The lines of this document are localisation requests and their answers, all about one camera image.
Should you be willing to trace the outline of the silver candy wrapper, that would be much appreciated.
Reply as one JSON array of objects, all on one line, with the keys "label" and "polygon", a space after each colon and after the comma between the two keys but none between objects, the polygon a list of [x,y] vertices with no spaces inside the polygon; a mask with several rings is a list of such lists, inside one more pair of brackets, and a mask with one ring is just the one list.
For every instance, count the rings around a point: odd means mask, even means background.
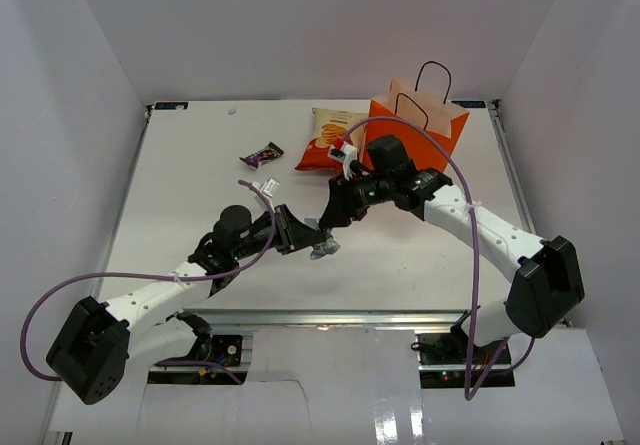
[{"label": "silver candy wrapper", "polygon": [[[305,217],[304,223],[313,228],[316,231],[319,231],[319,220],[316,218]],[[312,247],[310,252],[311,260],[320,260],[325,256],[334,255],[339,249],[341,245],[333,238],[331,234],[328,235],[328,238],[321,243],[315,244]]]}]

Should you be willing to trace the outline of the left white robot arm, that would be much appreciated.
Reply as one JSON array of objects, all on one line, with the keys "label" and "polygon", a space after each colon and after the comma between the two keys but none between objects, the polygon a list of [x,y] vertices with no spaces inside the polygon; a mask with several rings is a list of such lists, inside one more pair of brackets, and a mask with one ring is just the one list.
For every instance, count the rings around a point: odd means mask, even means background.
[{"label": "left white robot arm", "polygon": [[226,288],[240,260],[274,249],[286,255],[331,236],[326,219],[298,220],[285,205],[254,218],[244,206],[225,208],[211,232],[167,280],[98,302],[80,300],[67,317],[46,362],[86,405],[106,398],[125,374],[134,345],[152,329],[182,325],[183,309]]}]

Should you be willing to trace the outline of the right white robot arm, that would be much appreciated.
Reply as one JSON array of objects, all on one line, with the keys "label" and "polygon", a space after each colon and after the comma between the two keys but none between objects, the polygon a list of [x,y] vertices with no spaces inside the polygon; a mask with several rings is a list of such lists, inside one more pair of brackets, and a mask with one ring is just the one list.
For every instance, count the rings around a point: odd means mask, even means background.
[{"label": "right white robot arm", "polygon": [[483,206],[471,206],[442,172],[417,169],[402,142],[391,135],[370,142],[370,166],[354,146],[338,140],[329,149],[342,172],[329,182],[322,230],[348,227],[377,204],[393,203],[477,249],[510,282],[508,295],[468,313],[453,327],[453,355],[472,364],[488,344],[523,333],[541,339],[585,297],[575,246],[521,230]]}]

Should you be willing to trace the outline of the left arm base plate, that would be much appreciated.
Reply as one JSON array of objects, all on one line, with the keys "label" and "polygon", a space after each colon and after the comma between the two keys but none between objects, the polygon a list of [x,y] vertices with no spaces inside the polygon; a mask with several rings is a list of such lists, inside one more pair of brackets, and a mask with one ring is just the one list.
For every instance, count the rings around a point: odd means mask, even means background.
[{"label": "left arm base plate", "polygon": [[212,335],[197,341],[187,355],[167,359],[172,365],[149,371],[153,385],[237,386],[246,380],[242,371],[241,335]]}]

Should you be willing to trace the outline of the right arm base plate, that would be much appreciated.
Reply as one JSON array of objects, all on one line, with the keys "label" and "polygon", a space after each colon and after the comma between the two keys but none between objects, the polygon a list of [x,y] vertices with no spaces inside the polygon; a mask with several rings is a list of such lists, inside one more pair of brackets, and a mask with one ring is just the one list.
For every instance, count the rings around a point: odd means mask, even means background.
[{"label": "right arm base plate", "polygon": [[[423,390],[464,388],[466,347],[457,349],[449,341],[448,333],[417,334],[411,349],[417,354]],[[484,380],[483,387],[514,387],[514,374],[508,372],[513,363],[509,348],[505,347]]]}]

